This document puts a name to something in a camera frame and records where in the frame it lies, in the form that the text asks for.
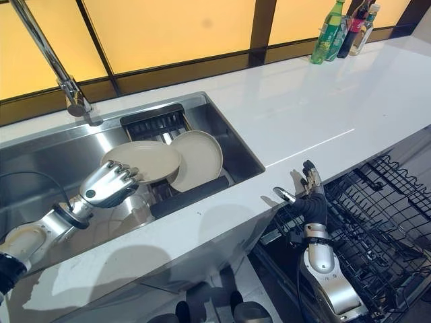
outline plastic bottle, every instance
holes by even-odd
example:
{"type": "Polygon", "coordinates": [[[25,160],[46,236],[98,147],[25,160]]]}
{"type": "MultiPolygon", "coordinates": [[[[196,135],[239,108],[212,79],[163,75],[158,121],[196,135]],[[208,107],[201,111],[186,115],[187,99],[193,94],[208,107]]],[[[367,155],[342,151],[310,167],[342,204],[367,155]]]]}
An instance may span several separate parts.
{"type": "Polygon", "coordinates": [[[368,9],[370,8],[371,0],[364,0],[359,7],[352,14],[352,20],[350,22],[349,31],[345,36],[344,42],[339,49],[337,57],[344,59],[349,54],[350,48],[352,47],[353,41],[356,35],[361,30],[365,19],[368,17],[368,9]]]}
{"type": "Polygon", "coordinates": [[[332,10],[325,18],[325,23],[323,24],[323,27],[321,29],[321,34],[311,54],[311,63],[322,64],[323,61],[326,59],[329,52],[329,48],[331,47],[331,44],[335,39],[335,35],[341,23],[341,12],[343,10],[344,1],[345,0],[337,0],[332,10]]]}
{"type": "Polygon", "coordinates": [[[368,17],[362,25],[360,32],[358,33],[358,35],[356,35],[356,38],[353,41],[353,45],[350,48],[350,55],[356,56],[361,52],[362,47],[364,47],[366,41],[368,40],[368,37],[370,37],[371,35],[373,29],[372,22],[374,21],[379,10],[380,5],[378,5],[377,3],[371,5],[370,10],[368,11],[368,17]]]}
{"type": "Polygon", "coordinates": [[[337,54],[339,49],[341,48],[341,45],[343,44],[345,35],[347,35],[348,28],[348,21],[349,17],[343,16],[341,18],[341,23],[338,27],[337,34],[335,35],[335,39],[332,42],[331,47],[329,47],[329,52],[326,57],[326,61],[332,62],[334,59],[337,58],[337,54]]]}

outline white quartz countertop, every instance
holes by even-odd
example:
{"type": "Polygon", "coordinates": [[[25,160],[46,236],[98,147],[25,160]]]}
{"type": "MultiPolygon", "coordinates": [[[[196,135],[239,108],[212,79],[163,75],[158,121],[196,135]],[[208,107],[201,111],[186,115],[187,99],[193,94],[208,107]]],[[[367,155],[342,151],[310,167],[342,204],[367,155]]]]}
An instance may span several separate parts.
{"type": "MultiPolygon", "coordinates": [[[[320,66],[302,57],[95,106],[105,114],[198,91],[213,100],[265,172],[44,270],[25,309],[83,306],[267,211],[262,196],[281,202],[272,188],[295,192],[290,172],[300,172],[304,160],[328,180],[428,126],[431,44],[412,36],[375,42],[357,57],[320,66]],[[121,252],[128,248],[139,256],[121,252]]],[[[57,112],[3,127],[0,138],[70,122],[73,117],[57,112]]]]}

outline orange glass panel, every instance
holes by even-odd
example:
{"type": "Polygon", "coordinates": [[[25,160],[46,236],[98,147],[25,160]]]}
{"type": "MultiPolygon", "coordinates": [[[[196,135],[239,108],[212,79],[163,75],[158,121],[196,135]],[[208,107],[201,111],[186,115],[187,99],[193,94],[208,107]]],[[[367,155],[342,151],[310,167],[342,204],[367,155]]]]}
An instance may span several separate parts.
{"type": "MultiPolygon", "coordinates": [[[[374,27],[397,24],[410,0],[377,0],[381,9],[374,27]]],[[[277,0],[269,44],[317,37],[323,20],[333,7],[335,0],[277,0]]],[[[343,12],[349,9],[352,0],[346,0],[343,12]]]]}
{"type": "MultiPolygon", "coordinates": [[[[74,0],[27,0],[66,71],[77,81],[106,76],[74,0]]],[[[10,3],[0,5],[0,100],[57,86],[10,3]]]]}
{"type": "Polygon", "coordinates": [[[377,0],[381,8],[374,20],[374,27],[395,26],[410,0],[377,0]]]}
{"type": "Polygon", "coordinates": [[[85,0],[115,73],[250,47],[254,0],[85,0]]]}
{"type": "MultiPolygon", "coordinates": [[[[352,0],[346,0],[343,13],[352,0]]],[[[317,37],[335,0],[277,0],[269,44],[317,37]]]]}

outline faucet spout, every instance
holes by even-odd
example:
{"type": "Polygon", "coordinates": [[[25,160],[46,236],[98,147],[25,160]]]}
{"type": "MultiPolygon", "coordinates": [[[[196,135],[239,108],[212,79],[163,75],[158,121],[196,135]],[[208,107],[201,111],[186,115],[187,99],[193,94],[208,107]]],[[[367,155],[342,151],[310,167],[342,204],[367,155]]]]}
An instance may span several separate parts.
{"type": "Polygon", "coordinates": [[[66,72],[53,48],[40,29],[37,21],[34,19],[32,12],[26,5],[26,2],[24,0],[9,0],[9,2],[12,4],[12,7],[15,9],[46,61],[51,66],[51,69],[53,69],[57,76],[57,83],[66,95],[67,111],[72,116],[83,116],[84,120],[90,126],[100,124],[99,122],[92,122],[90,117],[92,106],[82,94],[82,91],[73,77],[66,72]]]}

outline kitchen sink basin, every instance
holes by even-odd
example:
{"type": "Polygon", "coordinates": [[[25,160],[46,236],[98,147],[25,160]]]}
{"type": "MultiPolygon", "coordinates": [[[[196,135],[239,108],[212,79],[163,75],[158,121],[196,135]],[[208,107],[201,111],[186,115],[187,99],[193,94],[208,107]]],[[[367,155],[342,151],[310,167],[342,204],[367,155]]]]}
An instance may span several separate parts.
{"type": "MultiPolygon", "coordinates": [[[[138,106],[104,117],[98,127],[68,125],[0,146],[0,173],[36,170],[55,178],[69,198],[113,147],[134,140],[170,143],[184,131],[200,130],[220,144],[224,164],[220,177],[186,192],[163,180],[140,186],[123,204],[95,209],[89,228],[54,246],[32,272],[71,258],[94,246],[264,172],[265,168],[203,92],[138,106]]],[[[0,180],[0,236],[45,215],[59,190],[42,176],[20,174],[0,180]]]]}

